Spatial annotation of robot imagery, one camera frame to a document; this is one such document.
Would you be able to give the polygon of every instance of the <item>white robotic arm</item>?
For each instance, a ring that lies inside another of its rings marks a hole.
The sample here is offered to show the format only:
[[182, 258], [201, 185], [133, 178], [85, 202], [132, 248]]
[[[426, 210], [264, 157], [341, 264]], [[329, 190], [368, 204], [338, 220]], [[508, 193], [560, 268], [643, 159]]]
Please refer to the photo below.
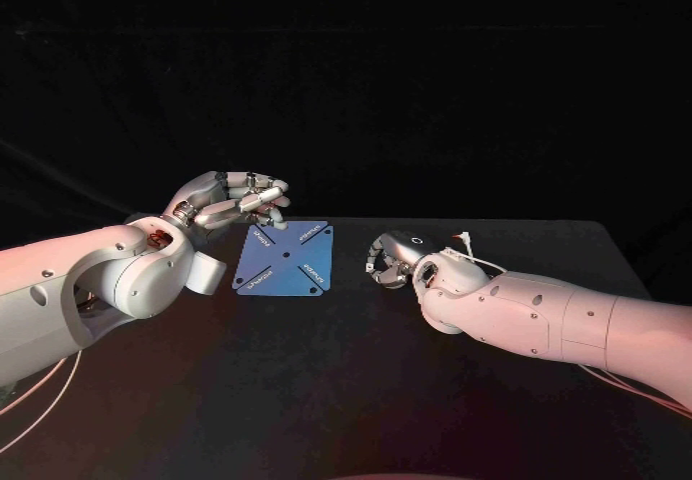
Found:
[[157, 315], [185, 286], [211, 295], [227, 265], [196, 252], [232, 222], [287, 228], [286, 182], [209, 172], [146, 217], [0, 252], [0, 385]]
[[[387, 269], [377, 270], [384, 255]], [[405, 233], [375, 241], [368, 273], [413, 284], [423, 316], [519, 355], [593, 366], [651, 385], [692, 409], [692, 308], [609, 295], [538, 275], [485, 273], [473, 257]]]

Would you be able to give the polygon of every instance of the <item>black table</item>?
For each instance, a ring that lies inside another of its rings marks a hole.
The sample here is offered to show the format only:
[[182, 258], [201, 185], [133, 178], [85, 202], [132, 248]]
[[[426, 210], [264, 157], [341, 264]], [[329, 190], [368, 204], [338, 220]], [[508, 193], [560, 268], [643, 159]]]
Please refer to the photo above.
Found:
[[[508, 269], [646, 298], [604, 228], [330, 223], [332, 290], [313, 298], [237, 295], [247, 226], [234, 226], [209, 251], [230, 264], [217, 295], [185, 291], [159, 317], [85, 351], [62, 403], [0, 460], [0, 477], [692, 478], [692, 422], [578, 367], [441, 334], [411, 287], [385, 290], [365, 274], [369, 243], [387, 230], [439, 238], [467, 230], [475, 254]], [[64, 370], [2, 419], [6, 439], [45, 408]]]

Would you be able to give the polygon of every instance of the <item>robotic arm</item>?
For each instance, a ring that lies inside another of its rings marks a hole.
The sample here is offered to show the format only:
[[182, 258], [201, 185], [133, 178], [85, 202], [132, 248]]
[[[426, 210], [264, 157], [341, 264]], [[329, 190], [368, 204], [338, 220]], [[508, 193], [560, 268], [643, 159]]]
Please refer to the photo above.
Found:
[[465, 331], [519, 355], [620, 374], [692, 409], [692, 308], [503, 269], [490, 277], [479, 261], [418, 235], [390, 232], [372, 244], [367, 271], [387, 288], [401, 288], [411, 276], [423, 317], [443, 333]]
[[0, 252], [0, 385], [157, 315], [188, 287], [211, 295], [227, 265], [196, 252], [232, 222], [287, 228], [289, 185], [250, 172], [208, 172], [162, 217]]

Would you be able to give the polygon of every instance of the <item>blue metal plate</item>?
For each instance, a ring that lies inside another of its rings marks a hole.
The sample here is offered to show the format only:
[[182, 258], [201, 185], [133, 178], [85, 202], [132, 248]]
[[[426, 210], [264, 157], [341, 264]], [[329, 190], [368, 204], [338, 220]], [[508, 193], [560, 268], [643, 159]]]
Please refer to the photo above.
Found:
[[332, 286], [335, 228], [328, 222], [289, 222], [286, 230], [248, 229], [234, 278], [240, 295], [306, 296]]

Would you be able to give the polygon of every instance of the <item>black backdrop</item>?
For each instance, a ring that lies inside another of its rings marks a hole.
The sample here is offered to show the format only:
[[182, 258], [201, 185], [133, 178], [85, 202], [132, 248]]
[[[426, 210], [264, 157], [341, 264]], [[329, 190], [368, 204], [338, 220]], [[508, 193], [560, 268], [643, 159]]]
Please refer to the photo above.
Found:
[[687, 303], [687, 5], [467, 3], [3, 2], [0, 246], [250, 169], [294, 215], [600, 221]]

